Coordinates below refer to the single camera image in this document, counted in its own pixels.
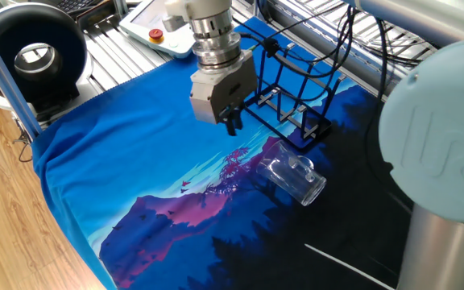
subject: wooden floor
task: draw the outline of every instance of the wooden floor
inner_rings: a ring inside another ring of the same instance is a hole
[[[18,136],[0,109],[0,289],[103,289],[50,214],[32,163],[18,161]]]

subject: black wire rack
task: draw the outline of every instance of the black wire rack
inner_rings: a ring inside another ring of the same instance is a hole
[[[305,71],[302,68],[298,67],[286,58],[291,48],[293,48],[294,46],[294,43],[290,43],[286,47],[286,49],[284,49],[284,62],[285,64],[291,65],[294,69],[297,69],[302,73],[305,73]],[[330,87],[329,85],[325,84],[317,78],[304,77],[302,85],[300,86],[299,91],[295,95],[292,92],[285,89],[280,84],[282,72],[284,69],[287,69],[282,64],[279,66],[279,70],[276,74],[275,81],[270,83],[264,80],[264,67],[266,59],[267,51],[263,50],[260,71],[258,75],[258,88],[255,92],[255,95],[245,101],[244,110],[246,110],[249,114],[258,119],[264,126],[268,127],[281,139],[286,141],[288,144],[292,145],[298,151],[306,151],[311,146],[315,145],[317,142],[322,140],[329,133],[332,122],[325,116],[327,114],[327,111],[329,110],[332,100],[334,99],[334,95],[336,94],[338,86],[341,84],[343,80],[345,80],[346,77],[341,73],[337,72],[340,74],[340,76],[334,82],[332,87]],[[309,63],[307,67],[307,73],[311,73],[311,71],[316,65],[317,64]],[[315,84],[319,85],[325,90],[325,104],[322,106],[321,112],[318,112],[312,106],[309,106],[305,101],[306,99],[303,98],[305,87],[309,83],[309,81],[314,82]],[[287,110],[287,108],[285,108],[286,110],[283,110],[282,108],[283,99],[285,98],[291,99],[292,102],[294,102],[294,105],[291,108],[289,108],[289,110]],[[260,114],[257,114],[255,112],[255,106],[268,106],[269,108],[274,110],[276,112],[276,120],[279,123],[291,123],[295,127],[296,131],[299,132],[299,138],[294,139],[294,134],[291,138],[289,138],[288,135],[283,134],[275,126],[270,124],[269,120],[265,119],[265,117],[261,116]],[[301,114],[302,117],[301,122],[299,122],[296,117],[299,114]]]

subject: black ring light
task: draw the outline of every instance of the black ring light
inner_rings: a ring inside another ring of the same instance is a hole
[[[54,49],[32,64],[16,59],[30,44]],[[80,28],[63,11],[39,3],[0,10],[0,56],[25,100],[37,111],[78,96],[76,82],[85,67],[87,47]],[[38,69],[44,62],[49,66]]]

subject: red emergency stop button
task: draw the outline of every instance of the red emergency stop button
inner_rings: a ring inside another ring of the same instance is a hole
[[[160,44],[164,41],[164,33],[160,29],[151,29],[149,36],[150,41],[154,44]]]

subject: clear glass mug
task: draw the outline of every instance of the clear glass mug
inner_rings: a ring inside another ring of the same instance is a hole
[[[303,206],[310,205],[327,183],[314,171],[311,160],[295,155],[282,140],[264,154],[257,173],[275,182]]]

